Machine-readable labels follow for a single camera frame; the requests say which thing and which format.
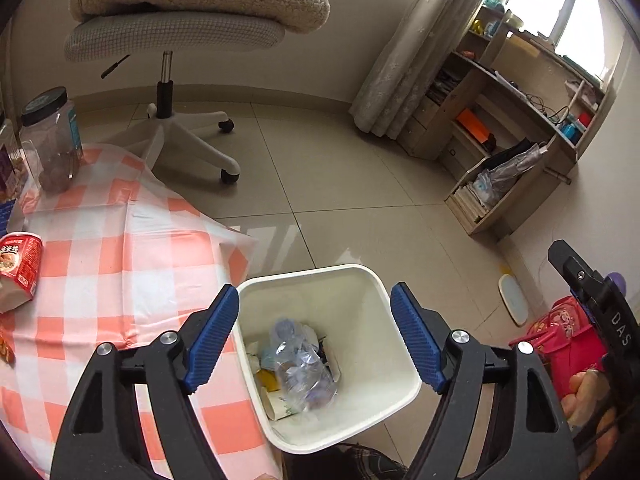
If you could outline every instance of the pink bag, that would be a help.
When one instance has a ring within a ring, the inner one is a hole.
[[[600,359],[607,353],[588,316],[573,296],[554,303],[546,316],[531,325],[527,335],[514,339],[510,346],[528,341],[543,361],[551,366],[551,380],[558,397],[569,390],[569,379],[584,370],[603,371]]]

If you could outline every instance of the pink checkered tablecloth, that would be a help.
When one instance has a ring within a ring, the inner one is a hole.
[[[254,248],[167,189],[136,156],[88,146],[74,185],[54,197],[23,196],[28,230],[44,240],[36,297],[0,316],[15,366],[0,362],[0,420],[44,478],[73,390],[103,341],[151,342],[238,285]],[[145,386],[140,418],[156,472],[171,478]],[[230,480],[279,477],[229,340],[209,383],[190,397]]]

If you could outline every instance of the desk drawer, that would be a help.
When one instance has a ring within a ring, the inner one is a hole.
[[[456,180],[462,178],[478,163],[472,153],[455,137],[451,138],[437,160]]]
[[[436,103],[434,103],[428,97],[423,97],[420,104],[415,109],[414,117],[418,120],[418,122],[424,126],[425,128],[429,126],[429,123],[433,119],[433,116],[440,108]]]
[[[424,127],[413,117],[404,125],[404,128],[398,135],[398,142],[409,153],[413,153],[414,147],[425,133]]]

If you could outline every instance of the blue gripper pad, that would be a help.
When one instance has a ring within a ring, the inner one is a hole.
[[[191,346],[188,371],[182,381],[189,394],[195,392],[201,384],[206,384],[209,381],[226,338],[238,318],[239,305],[238,291],[235,287],[230,286]]]
[[[394,285],[391,289],[391,313],[422,382],[439,394],[447,384],[442,373],[440,348],[417,308],[421,307],[415,298],[412,298],[400,283]]]

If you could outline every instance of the plastic jar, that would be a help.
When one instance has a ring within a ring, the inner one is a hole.
[[[46,193],[71,186],[82,159],[74,102],[66,88],[43,92],[22,110],[20,142],[34,181]]]

